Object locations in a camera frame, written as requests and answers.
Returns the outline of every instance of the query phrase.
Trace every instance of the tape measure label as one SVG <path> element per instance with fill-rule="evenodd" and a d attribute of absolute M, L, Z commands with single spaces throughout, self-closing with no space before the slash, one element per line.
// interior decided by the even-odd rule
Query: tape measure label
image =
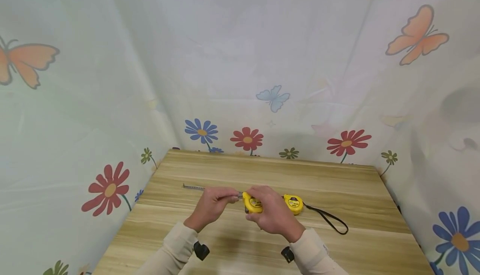
<path fill-rule="evenodd" d="M 261 207 L 262 206 L 262 202 L 260 202 L 259 200 L 255 199 L 255 198 L 250 199 L 250 204 L 253 207 Z"/>
<path fill-rule="evenodd" d="M 288 200 L 288 205 L 295 208 L 295 207 L 300 206 L 300 202 L 299 202 L 299 200 L 297 200 L 297 198 L 291 197 L 290 200 Z"/>

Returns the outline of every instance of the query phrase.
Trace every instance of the red flower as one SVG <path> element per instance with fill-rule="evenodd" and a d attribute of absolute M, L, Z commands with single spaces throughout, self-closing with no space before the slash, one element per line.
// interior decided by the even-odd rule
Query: red flower
<path fill-rule="evenodd" d="M 263 145 L 261 143 L 263 134 L 258 134 L 258 129 L 253 130 L 250 132 L 249 127 L 243 127 L 243 129 L 240 131 L 234 131 L 233 135 L 236 137 L 230 138 L 231 141 L 237 141 L 235 146 L 242 146 L 244 151 L 249 151 L 249 150 L 256 150 L 257 146 Z"/>
<path fill-rule="evenodd" d="M 327 150 L 333 150 L 330 152 L 330 154 L 335 154 L 337 153 L 337 156 L 342 156 L 343 152 L 347 150 L 348 155 L 353 155 L 355 154 L 355 149 L 356 148 L 366 148 L 368 144 L 366 142 L 361 142 L 367 139 L 372 138 L 371 135 L 365 135 L 360 137 L 365 132 L 365 130 L 361 129 L 357 133 L 355 133 L 355 130 L 351 130 L 350 132 L 344 131 L 341 133 L 342 140 L 340 139 L 329 139 L 328 143 L 334 146 L 328 146 Z"/>
<path fill-rule="evenodd" d="M 130 171 L 126 169 L 120 176 L 122 168 L 123 162 L 120 161 L 115 169 L 115 173 L 112 176 L 112 166 L 110 164 L 105 165 L 105 168 L 103 169 L 105 178 L 101 174 L 98 174 L 97 181 L 99 184 L 94 182 L 88 187 L 89 192 L 100 193 L 100 195 L 83 204 L 83 212 L 88 212 L 98 205 L 101 205 L 93 212 L 93 216 L 98 216 L 101 214 L 105 208 L 107 208 L 107 206 L 107 214 L 111 214 L 113 211 L 113 206 L 116 208 L 120 206 L 121 200 L 118 195 L 125 195 L 128 192 L 128 185 L 120 186 L 120 184 L 122 184 L 130 174 Z"/>

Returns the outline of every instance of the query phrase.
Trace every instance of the beige sleeve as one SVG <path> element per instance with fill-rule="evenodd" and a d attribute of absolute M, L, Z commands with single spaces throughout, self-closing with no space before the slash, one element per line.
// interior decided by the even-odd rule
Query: beige sleeve
<path fill-rule="evenodd" d="M 290 249 L 303 275 L 348 275 L 328 256 L 328 248 L 313 229 L 304 231 L 298 241 L 290 244 Z"/>
<path fill-rule="evenodd" d="M 196 242 L 197 232 L 178 222 L 135 275 L 177 275 L 192 256 Z"/>

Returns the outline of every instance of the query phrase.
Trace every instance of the wrist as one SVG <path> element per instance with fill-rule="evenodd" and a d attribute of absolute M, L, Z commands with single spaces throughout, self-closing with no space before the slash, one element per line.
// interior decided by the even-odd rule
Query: wrist
<path fill-rule="evenodd" d="M 194 214 L 190 215 L 183 222 L 183 224 L 186 227 L 195 230 L 197 233 L 200 233 L 200 231 L 202 231 L 203 228 L 205 228 L 205 226 L 207 225 L 207 224 L 204 224 L 204 222 L 202 222 L 201 218 L 198 218 L 198 216 L 196 216 Z"/>
<path fill-rule="evenodd" d="M 303 226 L 299 221 L 295 219 L 295 221 L 288 226 L 285 230 L 285 233 L 282 236 L 287 240 L 289 243 L 295 243 L 300 240 L 303 232 L 306 230 L 305 226 Z"/>

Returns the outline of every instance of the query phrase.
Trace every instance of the wooden table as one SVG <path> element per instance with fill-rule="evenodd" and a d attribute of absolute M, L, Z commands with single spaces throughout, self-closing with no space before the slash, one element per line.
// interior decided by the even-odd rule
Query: wooden table
<path fill-rule="evenodd" d="M 145 192 L 98 263 L 94 275 L 132 274 L 161 247 L 177 221 L 195 208 L 201 192 L 182 184 L 231 186 L 246 190 L 267 184 L 277 192 L 299 195 L 350 227 L 342 236 L 316 212 L 297 218 L 315 228 L 330 256 L 350 275 L 433 274 L 375 168 L 202 152 L 170 151 Z M 202 262 L 195 254 L 180 274 L 300 274 L 280 255 L 283 237 L 259 230 L 245 220 L 241 202 L 229 205 L 199 240 L 210 249 Z"/>

